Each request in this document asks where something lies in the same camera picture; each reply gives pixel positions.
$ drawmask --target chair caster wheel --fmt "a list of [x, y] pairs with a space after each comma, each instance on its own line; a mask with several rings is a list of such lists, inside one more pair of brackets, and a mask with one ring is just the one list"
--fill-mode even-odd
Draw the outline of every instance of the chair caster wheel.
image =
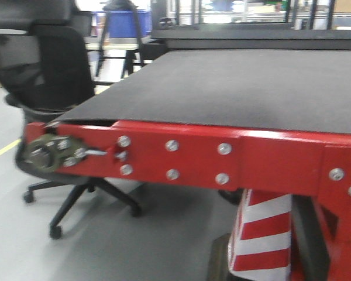
[[142, 214], [142, 208], [140, 208], [139, 206], [132, 207], [130, 213], [132, 217], [139, 217]]
[[24, 194], [23, 194], [23, 200], [26, 202], [26, 203], [31, 203], [31, 202], [34, 202], [34, 194], [31, 190], [28, 190], [26, 191]]
[[94, 186], [89, 186], [89, 187], [87, 187], [87, 191], [88, 191], [89, 193], [92, 193], [92, 192], [95, 191], [95, 187], [94, 187]]
[[50, 227], [49, 236], [54, 239], [60, 239], [63, 236], [63, 230], [60, 226]]

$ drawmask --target red metal frame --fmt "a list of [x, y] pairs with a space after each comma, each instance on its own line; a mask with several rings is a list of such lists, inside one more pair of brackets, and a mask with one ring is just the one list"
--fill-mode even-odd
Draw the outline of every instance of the red metal frame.
[[[44, 124], [32, 123], [26, 128], [26, 140], [30, 142], [44, 132]], [[138, 121], [118, 121], [110, 127], [60, 124], [57, 133], [80, 138], [90, 147], [108, 152], [63, 167], [60, 173], [311, 196], [316, 206], [338, 217], [335, 236], [328, 235], [323, 227], [331, 257], [328, 281], [351, 281], [351, 135]], [[126, 149], [116, 144], [122, 135], [131, 138]], [[176, 152], [165, 149], [171, 139], [180, 144]], [[231, 144], [232, 152], [220, 155], [220, 143]], [[123, 150], [128, 152], [128, 159], [121, 162], [114, 154]], [[122, 176], [119, 169], [123, 164], [130, 164], [133, 173]], [[333, 181], [329, 172], [337, 167], [345, 171], [345, 177]], [[180, 177], [168, 180], [166, 171], [170, 169], [177, 169]], [[215, 176], [219, 173], [228, 174], [230, 181], [217, 184]], [[321, 220], [320, 209], [316, 209]]]

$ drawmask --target gray floor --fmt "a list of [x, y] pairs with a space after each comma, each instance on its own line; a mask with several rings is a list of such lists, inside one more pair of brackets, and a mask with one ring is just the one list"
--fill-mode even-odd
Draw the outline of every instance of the gray floor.
[[[22, 116], [0, 90], [0, 149], [17, 139]], [[145, 213], [102, 191], [85, 193], [61, 222], [64, 236], [48, 237], [48, 223], [71, 187], [21, 195], [39, 179], [19, 171], [15, 149], [0, 156], [0, 281], [205, 280], [212, 241], [230, 232], [236, 208], [215, 190], [112, 180], [132, 193]]]

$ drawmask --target blue bin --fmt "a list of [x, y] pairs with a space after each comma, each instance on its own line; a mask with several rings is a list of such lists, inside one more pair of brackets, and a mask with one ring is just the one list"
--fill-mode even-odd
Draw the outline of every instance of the blue bin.
[[[147, 36], [152, 30], [151, 12], [138, 10], [141, 37]], [[111, 11], [109, 23], [109, 37], [111, 38], [136, 38], [134, 16], [132, 11]]]

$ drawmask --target chair base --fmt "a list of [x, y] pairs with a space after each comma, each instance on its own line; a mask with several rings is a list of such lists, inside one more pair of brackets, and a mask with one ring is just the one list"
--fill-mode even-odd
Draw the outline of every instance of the chair base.
[[[39, 184], [33, 184], [29, 186], [29, 190], [24, 193], [23, 199], [26, 203], [31, 203], [34, 201], [33, 191], [38, 189], [47, 189], [55, 186], [62, 186], [64, 184], [55, 183], [52, 181], [44, 181]], [[94, 192], [95, 188], [98, 187], [103, 191], [107, 192], [109, 195], [116, 197], [119, 201], [128, 205], [131, 210], [131, 216], [139, 217], [142, 214], [142, 208], [139, 204], [130, 196], [120, 191], [113, 184], [100, 178], [92, 178], [88, 184], [83, 184], [80, 186], [74, 186], [68, 197], [65, 199], [64, 203], [61, 205], [60, 209], [52, 219], [50, 223], [50, 238], [59, 239], [62, 237], [62, 228], [59, 226], [61, 220], [69, 212], [75, 202], [81, 197], [82, 193], [87, 190], [88, 192]]]

